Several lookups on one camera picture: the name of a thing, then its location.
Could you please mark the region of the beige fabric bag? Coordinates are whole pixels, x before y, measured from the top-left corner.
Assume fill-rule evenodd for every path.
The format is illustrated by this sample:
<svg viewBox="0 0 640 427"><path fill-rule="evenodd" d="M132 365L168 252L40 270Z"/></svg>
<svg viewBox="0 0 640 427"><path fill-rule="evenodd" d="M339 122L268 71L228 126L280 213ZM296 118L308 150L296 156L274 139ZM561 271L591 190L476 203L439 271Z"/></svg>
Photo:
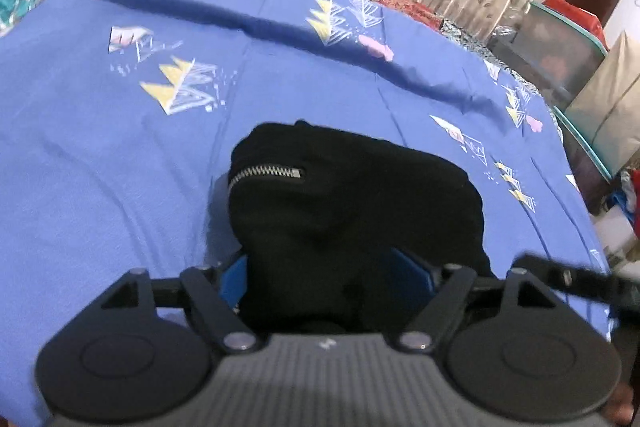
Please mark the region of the beige fabric bag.
<svg viewBox="0 0 640 427"><path fill-rule="evenodd" d="M622 31L564 114L612 174L639 160L639 35Z"/></svg>

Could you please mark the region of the stack of folded clothes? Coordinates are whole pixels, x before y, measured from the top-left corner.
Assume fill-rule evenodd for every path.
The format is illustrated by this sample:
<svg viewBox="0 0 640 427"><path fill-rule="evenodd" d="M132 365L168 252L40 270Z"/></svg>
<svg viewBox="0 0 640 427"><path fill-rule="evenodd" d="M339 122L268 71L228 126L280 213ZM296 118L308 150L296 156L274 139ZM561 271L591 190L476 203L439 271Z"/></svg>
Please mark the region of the stack of folded clothes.
<svg viewBox="0 0 640 427"><path fill-rule="evenodd" d="M615 190L608 195L608 205L618 206L634 229L634 234L640 232L640 184L638 169L624 169L618 176Z"/></svg>

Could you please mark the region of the clear storage box teal lid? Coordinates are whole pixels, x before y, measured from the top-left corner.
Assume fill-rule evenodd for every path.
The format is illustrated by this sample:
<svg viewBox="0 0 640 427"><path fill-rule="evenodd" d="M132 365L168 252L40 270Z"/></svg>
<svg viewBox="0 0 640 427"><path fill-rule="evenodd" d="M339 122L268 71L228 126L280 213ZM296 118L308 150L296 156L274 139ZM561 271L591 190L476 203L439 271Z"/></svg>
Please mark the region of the clear storage box teal lid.
<svg viewBox="0 0 640 427"><path fill-rule="evenodd" d="M593 34L538 2L515 26L497 27L487 47L560 109L573 102L606 57Z"/></svg>

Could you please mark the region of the blue patterned bedsheet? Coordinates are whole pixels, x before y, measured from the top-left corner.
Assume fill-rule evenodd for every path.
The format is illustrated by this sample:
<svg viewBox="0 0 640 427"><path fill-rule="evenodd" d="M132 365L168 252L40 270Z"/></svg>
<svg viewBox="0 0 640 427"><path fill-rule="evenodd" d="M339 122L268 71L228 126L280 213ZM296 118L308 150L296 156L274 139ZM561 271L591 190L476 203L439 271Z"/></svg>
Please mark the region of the blue patterned bedsheet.
<svg viewBox="0 0 640 427"><path fill-rule="evenodd" d="M1 413L48 416L43 343L122 273L238 249L236 143L307 121L442 156L484 202L503 275L523 251L606 262L543 98L369 0L44 0L1 40Z"/></svg>

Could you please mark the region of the black pants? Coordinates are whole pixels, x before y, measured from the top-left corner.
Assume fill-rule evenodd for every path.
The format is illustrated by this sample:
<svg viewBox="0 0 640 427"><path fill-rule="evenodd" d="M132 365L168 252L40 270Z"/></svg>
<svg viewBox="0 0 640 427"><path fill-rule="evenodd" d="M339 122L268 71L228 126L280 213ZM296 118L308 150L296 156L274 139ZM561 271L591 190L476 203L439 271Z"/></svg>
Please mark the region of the black pants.
<svg viewBox="0 0 640 427"><path fill-rule="evenodd" d="M229 216L247 257L242 320L258 334L390 332L394 254L491 272L480 193L452 162L384 140L260 124L233 150Z"/></svg>

